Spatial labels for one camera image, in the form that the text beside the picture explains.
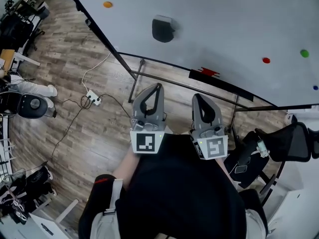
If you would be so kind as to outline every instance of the power strip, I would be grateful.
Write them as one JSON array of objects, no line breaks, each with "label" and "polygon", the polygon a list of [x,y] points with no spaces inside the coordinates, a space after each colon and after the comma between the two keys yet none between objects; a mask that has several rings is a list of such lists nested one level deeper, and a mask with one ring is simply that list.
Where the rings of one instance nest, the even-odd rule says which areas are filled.
[{"label": "power strip", "polygon": [[86,96],[91,100],[92,103],[99,106],[101,103],[101,98],[99,98],[98,95],[96,95],[92,90],[89,90],[89,92],[86,94]]}]

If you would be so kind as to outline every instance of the red dot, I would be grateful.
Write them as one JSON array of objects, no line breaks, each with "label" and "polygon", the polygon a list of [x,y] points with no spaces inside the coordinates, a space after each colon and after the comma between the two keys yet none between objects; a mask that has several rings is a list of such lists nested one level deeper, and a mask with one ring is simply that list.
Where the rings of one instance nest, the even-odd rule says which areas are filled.
[{"label": "red dot", "polygon": [[270,59],[269,59],[269,58],[263,58],[263,62],[264,62],[265,64],[269,64],[269,63],[270,63]]}]

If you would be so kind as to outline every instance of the orange dot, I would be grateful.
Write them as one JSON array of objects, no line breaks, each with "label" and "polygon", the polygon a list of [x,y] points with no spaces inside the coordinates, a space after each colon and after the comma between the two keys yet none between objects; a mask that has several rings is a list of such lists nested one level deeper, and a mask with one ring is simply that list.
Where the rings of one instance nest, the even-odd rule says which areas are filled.
[{"label": "orange dot", "polygon": [[104,2],[103,3],[103,6],[105,7],[105,8],[111,8],[112,6],[113,6],[113,4],[111,3],[111,2]]}]

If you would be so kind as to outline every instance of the person's arm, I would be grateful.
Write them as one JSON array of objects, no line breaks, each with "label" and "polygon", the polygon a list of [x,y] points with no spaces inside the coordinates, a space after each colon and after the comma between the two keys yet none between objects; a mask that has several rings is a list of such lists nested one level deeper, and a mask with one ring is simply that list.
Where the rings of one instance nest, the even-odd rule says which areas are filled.
[{"label": "person's arm", "polygon": [[139,163],[140,158],[134,154],[132,146],[130,146],[128,153],[122,160],[118,168],[113,172],[113,176],[117,179],[123,179],[123,188],[127,189],[135,169]]},{"label": "person's arm", "polygon": [[221,169],[224,171],[224,173],[227,175],[227,177],[228,177],[228,179],[231,181],[231,183],[234,184],[234,181],[233,181],[233,179],[230,177],[230,175],[229,175],[229,173],[228,173],[228,171],[227,171],[227,169],[226,169],[226,167],[225,167],[225,165],[224,165],[223,160],[222,160],[221,158],[216,158],[215,160],[216,160],[217,164],[220,166],[220,168],[221,168]]}]

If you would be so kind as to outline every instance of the electrical cable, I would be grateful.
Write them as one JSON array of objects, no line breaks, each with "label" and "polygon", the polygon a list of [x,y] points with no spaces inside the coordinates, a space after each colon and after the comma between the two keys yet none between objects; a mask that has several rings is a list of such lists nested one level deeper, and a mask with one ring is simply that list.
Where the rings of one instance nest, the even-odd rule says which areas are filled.
[{"label": "electrical cable", "polygon": [[[130,118],[130,115],[129,115],[128,112],[125,110],[125,108],[123,107],[123,105],[121,105],[121,103],[120,103],[115,97],[111,96],[110,94],[107,94],[107,93],[101,94],[101,95],[97,98],[97,101],[99,101],[99,100],[100,100],[100,97],[102,97],[102,96],[104,96],[104,95],[113,98],[113,99],[120,105],[120,107],[123,109],[123,111],[126,113],[126,115]],[[66,130],[64,136],[63,136],[63,137],[61,138],[61,140],[59,140],[59,141],[56,143],[56,145],[54,146],[54,149],[53,149],[53,151],[52,151],[50,160],[53,158],[54,152],[55,152],[55,150],[56,150],[58,144],[59,144],[59,143],[65,138],[65,136],[68,134],[69,129],[71,128],[73,122],[74,122],[75,119],[78,117],[78,115],[80,114],[80,112],[81,112],[83,109],[85,109],[85,110],[90,109],[91,106],[92,106],[92,104],[93,104],[93,102],[91,102],[90,99],[89,99],[87,96],[82,96],[82,98],[81,98],[81,105],[79,105],[76,101],[71,100],[71,99],[67,99],[67,100],[63,101],[62,103],[66,102],[66,101],[71,101],[71,102],[76,103],[81,109],[80,109],[79,112],[76,114],[76,116],[73,118],[73,120],[72,120],[71,124],[69,125],[68,129]]]},{"label": "electrical cable", "polygon": [[[87,89],[87,87],[85,86],[85,84],[84,84],[84,82],[83,82],[85,75],[86,75],[89,71],[91,71],[91,70],[97,68],[98,66],[100,66],[104,61],[106,61],[106,60],[109,58],[110,55],[111,55],[111,53],[109,53],[109,55],[108,55],[104,60],[102,60],[100,63],[98,63],[95,67],[91,68],[90,70],[87,70],[87,71],[84,73],[84,75],[83,75],[83,77],[82,77],[82,80],[81,80],[81,83],[83,84],[83,86],[85,87],[85,89],[86,89],[87,92],[89,92],[89,90]],[[123,107],[123,105],[121,105],[121,103],[120,103],[115,97],[113,97],[113,96],[110,95],[110,94],[103,93],[103,94],[101,94],[101,95],[97,98],[97,101],[99,101],[102,96],[109,96],[109,97],[113,98],[113,99],[120,105],[120,107],[123,109],[123,111],[125,112],[125,114],[127,115],[127,117],[130,118],[130,115],[128,114],[128,112],[125,110],[125,108]],[[74,122],[75,119],[79,116],[79,114],[81,113],[81,111],[90,109],[91,106],[92,106],[92,104],[93,104],[93,102],[90,101],[90,99],[89,99],[87,96],[82,96],[81,101],[80,101],[80,104],[78,104],[76,101],[71,100],[71,99],[64,100],[64,101],[62,102],[62,104],[65,103],[65,102],[67,102],[67,101],[71,101],[71,102],[73,102],[73,103],[76,103],[77,106],[80,108],[80,110],[79,110],[79,112],[75,115],[75,117],[73,118],[73,120],[71,121],[71,123],[70,123],[69,127],[67,128],[66,132],[64,133],[63,137],[55,144],[54,149],[53,149],[53,151],[52,151],[52,153],[51,153],[51,156],[50,156],[50,159],[49,159],[49,160],[51,160],[51,159],[53,158],[54,152],[55,152],[55,150],[56,150],[58,144],[59,144],[61,141],[63,141],[63,139],[66,137],[66,135],[68,134],[68,132],[69,132],[69,130],[70,130],[70,128],[71,128],[73,122]],[[41,165],[39,165],[39,166],[37,166],[37,167],[35,167],[35,168],[28,169],[28,170],[26,170],[26,171],[24,171],[24,172],[27,172],[27,171],[36,169],[36,168],[38,168],[38,167],[40,167],[40,166],[45,166],[45,165],[49,162],[49,160],[46,161],[46,162],[44,162],[44,163],[42,163]]]},{"label": "electrical cable", "polygon": [[109,58],[110,55],[111,55],[111,53],[109,53],[109,55],[108,55],[105,59],[103,59],[100,63],[98,63],[95,67],[93,67],[93,68],[87,70],[87,71],[84,73],[81,82],[82,82],[83,86],[85,87],[86,92],[89,92],[89,90],[88,90],[88,88],[85,86],[85,84],[84,84],[84,82],[83,82],[85,75],[86,75],[88,72],[90,72],[91,70],[93,70],[93,69],[97,68],[98,66],[100,66],[105,60],[107,60],[107,59]]}]

